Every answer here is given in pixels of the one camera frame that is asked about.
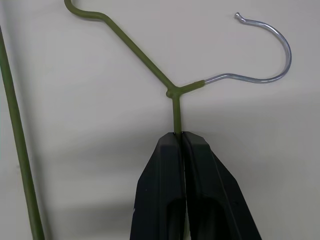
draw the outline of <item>green rod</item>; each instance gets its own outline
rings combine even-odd
[[[182,133],[182,124],[181,124],[180,96],[179,95],[175,95],[172,98],[172,107],[173,107],[174,132],[177,135],[180,135]]]
[[[0,27],[0,68],[3,79],[4,90],[9,107],[14,141],[18,155],[23,190],[26,200],[26,206],[29,215],[31,233],[34,240],[44,240],[44,230],[41,224],[41,218],[37,203],[37,197],[30,169],[29,157],[27,152],[24,130],[21,123],[21,117],[15,93],[14,82],[11,75],[8,56],[5,47],[5,41]]]

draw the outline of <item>hook tip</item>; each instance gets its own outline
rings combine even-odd
[[[245,23],[246,20],[239,12],[236,12],[234,18],[237,19],[240,23]]]

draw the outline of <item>hanger hook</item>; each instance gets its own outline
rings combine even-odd
[[[254,78],[254,77],[242,76],[242,75],[233,74],[233,73],[223,73],[223,74],[213,76],[213,77],[210,77],[210,78],[204,80],[204,84],[210,84],[210,83],[219,81],[221,79],[236,79],[236,80],[245,81],[245,82],[249,82],[249,83],[255,83],[255,84],[268,84],[268,83],[275,82],[275,81],[281,79],[283,76],[285,76],[287,74],[287,72],[289,71],[289,68],[291,66],[291,61],[292,61],[291,49],[290,49],[289,43],[287,42],[285,37],[278,30],[276,30],[274,27],[270,26],[269,24],[266,24],[262,21],[255,21],[255,20],[246,19],[243,16],[241,16],[239,12],[237,12],[234,15],[234,18],[236,18],[241,24],[263,28],[263,29],[271,32],[274,36],[276,36],[276,38],[279,39],[279,41],[281,42],[281,44],[284,47],[285,67],[279,75],[271,77],[271,78]]]

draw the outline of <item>white wall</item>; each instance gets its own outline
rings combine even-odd
[[[292,49],[289,73],[184,95],[183,129],[203,136],[235,176],[263,240],[319,239],[319,1],[76,4],[108,14],[178,86],[279,73],[281,44],[233,15],[277,28]],[[173,129],[166,89],[107,26],[75,17],[62,0],[3,0],[0,10],[47,235],[129,239],[138,178]],[[1,238],[31,240],[2,84],[0,95]]]

